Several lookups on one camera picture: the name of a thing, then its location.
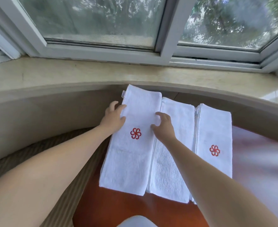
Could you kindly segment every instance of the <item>person's right arm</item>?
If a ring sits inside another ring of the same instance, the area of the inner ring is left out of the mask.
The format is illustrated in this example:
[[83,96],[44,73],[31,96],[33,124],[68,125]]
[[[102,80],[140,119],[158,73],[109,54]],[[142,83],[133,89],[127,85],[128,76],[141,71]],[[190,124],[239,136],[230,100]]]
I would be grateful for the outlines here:
[[151,127],[171,153],[209,226],[278,227],[277,217],[253,194],[177,140],[169,115],[156,114],[161,124]]

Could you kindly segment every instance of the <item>person's left hand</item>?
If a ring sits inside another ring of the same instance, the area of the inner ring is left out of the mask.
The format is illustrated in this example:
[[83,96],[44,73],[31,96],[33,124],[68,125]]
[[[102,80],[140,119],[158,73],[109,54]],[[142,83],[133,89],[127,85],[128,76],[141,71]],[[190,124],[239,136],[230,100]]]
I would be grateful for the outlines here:
[[105,116],[100,122],[100,126],[106,128],[110,135],[120,130],[126,120],[125,116],[120,118],[121,111],[126,107],[126,105],[120,105],[115,110],[115,105],[117,103],[118,101],[111,102],[110,106],[105,110]]

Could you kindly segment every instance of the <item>person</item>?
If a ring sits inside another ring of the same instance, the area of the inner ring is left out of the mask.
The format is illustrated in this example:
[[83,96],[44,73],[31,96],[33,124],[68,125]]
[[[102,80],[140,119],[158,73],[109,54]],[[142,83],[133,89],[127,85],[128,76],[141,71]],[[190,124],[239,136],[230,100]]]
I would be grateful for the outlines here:
[[[126,105],[115,109],[117,103],[106,109],[99,126],[35,155],[0,178],[0,227],[39,226],[44,221],[101,142],[123,126],[126,118],[120,113]],[[169,115],[156,114],[161,124],[151,128],[171,153],[209,226],[278,227],[277,217],[253,194],[177,140]],[[135,216],[120,226],[155,225]]]

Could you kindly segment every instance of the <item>white towel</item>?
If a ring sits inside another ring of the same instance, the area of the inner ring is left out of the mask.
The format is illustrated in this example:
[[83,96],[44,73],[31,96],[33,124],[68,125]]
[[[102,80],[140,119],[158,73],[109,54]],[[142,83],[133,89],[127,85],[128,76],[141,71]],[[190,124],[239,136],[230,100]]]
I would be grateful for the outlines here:
[[196,108],[194,136],[194,152],[232,178],[231,113],[200,104]]
[[160,92],[129,85],[122,104],[127,107],[123,127],[112,135],[103,163],[99,186],[143,196],[148,183],[155,135],[151,124],[159,124],[155,115],[161,107]]
[[[192,150],[195,107],[163,97],[160,111],[170,115],[176,138]],[[191,199],[173,157],[158,139],[155,140],[147,192],[183,203]]]

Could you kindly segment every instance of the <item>reddish-brown table top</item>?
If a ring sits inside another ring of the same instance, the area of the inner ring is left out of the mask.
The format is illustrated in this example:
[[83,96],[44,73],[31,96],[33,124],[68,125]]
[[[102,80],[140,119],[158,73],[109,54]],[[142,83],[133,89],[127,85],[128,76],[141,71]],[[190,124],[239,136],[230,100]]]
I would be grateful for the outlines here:
[[144,196],[122,193],[99,187],[100,170],[104,158],[88,181],[73,216],[75,227],[116,227],[125,219],[142,215],[158,227],[207,227],[198,206],[182,204],[145,193]]

